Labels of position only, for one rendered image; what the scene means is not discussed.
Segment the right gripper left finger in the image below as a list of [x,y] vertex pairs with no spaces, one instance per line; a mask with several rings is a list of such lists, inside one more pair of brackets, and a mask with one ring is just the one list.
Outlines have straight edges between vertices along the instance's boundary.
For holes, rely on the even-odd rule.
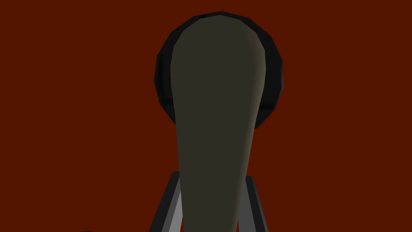
[[181,232],[183,219],[179,172],[173,172],[148,232]]

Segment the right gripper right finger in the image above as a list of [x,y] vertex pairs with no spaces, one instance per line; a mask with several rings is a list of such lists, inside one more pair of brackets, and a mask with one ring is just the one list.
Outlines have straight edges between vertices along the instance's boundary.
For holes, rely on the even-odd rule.
[[245,178],[238,216],[239,232],[269,232],[256,184],[251,176]]

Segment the grey and black door handle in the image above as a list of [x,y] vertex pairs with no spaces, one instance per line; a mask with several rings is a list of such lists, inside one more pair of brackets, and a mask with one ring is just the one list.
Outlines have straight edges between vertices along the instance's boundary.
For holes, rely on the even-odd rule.
[[250,18],[190,18],[160,49],[154,84],[176,127],[184,232],[239,232],[253,133],[275,110],[283,62]]

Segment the dark red door leaf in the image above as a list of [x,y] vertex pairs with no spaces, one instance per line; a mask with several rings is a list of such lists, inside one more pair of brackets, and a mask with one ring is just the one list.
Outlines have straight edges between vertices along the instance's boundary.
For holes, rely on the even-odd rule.
[[249,17],[284,88],[248,175],[270,232],[412,232],[412,0],[0,0],[0,232],[148,232],[178,169],[156,56]]

